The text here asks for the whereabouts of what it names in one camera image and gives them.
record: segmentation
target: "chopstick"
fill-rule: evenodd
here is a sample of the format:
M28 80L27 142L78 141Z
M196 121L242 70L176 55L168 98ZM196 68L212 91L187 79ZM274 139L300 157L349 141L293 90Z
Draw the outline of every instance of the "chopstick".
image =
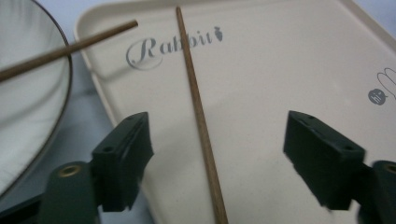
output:
M201 140L201 147L204 154L205 169L209 181L210 194L212 198L213 209L215 212L216 223L228 223L227 213L221 194L219 176L216 169L215 158L213 156L212 146L210 144L209 132L207 130L205 113L202 107L201 96L198 89L198 83L195 76L194 66L190 52L189 40L186 34L186 28L181 14L180 7L176 8L177 24L180 31L181 45L183 48L184 59L189 76L192 103L194 106L195 118L198 125L198 132Z
M33 58L32 60L29 60L27 62L19 63L15 66L12 66L8 69L1 71L0 72L0 82L8 80L12 77L20 75L20 74L27 72L29 70L35 69L35 68L37 68L41 65L44 65L46 63L50 63L52 61L60 59L64 56L68 56L68 55L72 54L73 52L87 48L87 47L89 47L93 44L96 44L97 42L100 42L102 40L105 40L113 35L117 35L121 32L124 32L131 28L134 28L137 25L138 25L137 21L129 21L127 23L124 23L123 25L109 29L107 31L104 31L104 32L98 34L98 35L88 37L88 38L83 39L79 42L76 42L72 45L66 46L65 48L56 49L50 53L46 53L44 55L38 56L38 57Z

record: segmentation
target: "brown wooden stick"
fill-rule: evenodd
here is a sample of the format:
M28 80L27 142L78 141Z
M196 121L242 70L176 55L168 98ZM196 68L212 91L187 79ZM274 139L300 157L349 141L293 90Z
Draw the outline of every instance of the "brown wooden stick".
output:
M38 56L38 57L33 58L32 60L29 60L27 62L23 62L23 63L15 65L15 66L12 66L12 67L0 72L0 82L5 81L9 78L15 77L17 75L20 75L20 74L27 72L29 70L32 70L34 68L37 68L43 64L50 63L50 62L60 59L64 56L68 56L68 55L72 54L73 52L87 48L88 46L96 44L97 42L107 39L113 35L117 35L121 32L124 32L131 28L134 28L137 25L138 25L137 21L130 21L130 22L127 22L121 26L104 31L101 34L94 35L94 36L88 37L86 39L83 39L73 45L69 45L69 46L67 46L65 48L61 48L61 49L56 49L55 51Z
M180 7L177 7L177 23L180 31L181 45L183 48L184 59L186 61L187 72L190 82L192 103L195 111L195 118L201 139L202 151L204 154L206 174L209 181L210 194L212 197L213 209L215 212L216 223L228 223L227 213L221 194L218 172L216 170L215 158L213 157L212 146L210 145L209 133L206 126L204 109L202 107L201 96L199 94L198 83L195 76L194 66L190 52L189 40L184 26L183 16Z

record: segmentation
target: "cartoon illustration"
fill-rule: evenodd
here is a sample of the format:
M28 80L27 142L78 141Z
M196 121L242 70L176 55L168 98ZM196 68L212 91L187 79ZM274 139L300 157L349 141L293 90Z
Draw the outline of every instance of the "cartoon illustration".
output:
M387 96L379 89L375 89L369 92L369 99L375 105L382 105L385 103Z
M390 68L384 69L384 73L377 75L379 83L387 90L396 100L396 72Z
M222 40L222 31L218 26L215 26L215 36L218 38L218 41Z

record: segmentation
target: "rabbit ear drawing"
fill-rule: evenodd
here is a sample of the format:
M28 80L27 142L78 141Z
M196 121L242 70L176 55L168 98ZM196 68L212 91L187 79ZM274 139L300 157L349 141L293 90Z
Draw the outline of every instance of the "rabbit ear drawing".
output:
M384 72L376 75L378 81L396 99L396 72L390 68L386 68Z

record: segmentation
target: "table surface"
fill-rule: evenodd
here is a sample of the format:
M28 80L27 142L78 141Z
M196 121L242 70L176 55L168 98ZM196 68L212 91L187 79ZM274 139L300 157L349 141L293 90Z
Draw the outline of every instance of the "table surface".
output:
M396 38L396 1L355 0ZM74 28L87 9L112 0L37 0L55 18L69 43ZM90 161L92 150L112 130L109 118L93 86L80 53L73 59L73 83L69 102L58 132L40 163L0 202L0 211L44 191L51 170L70 161ZM102 223L153 223L147 202L139 194L131 211L101 214Z

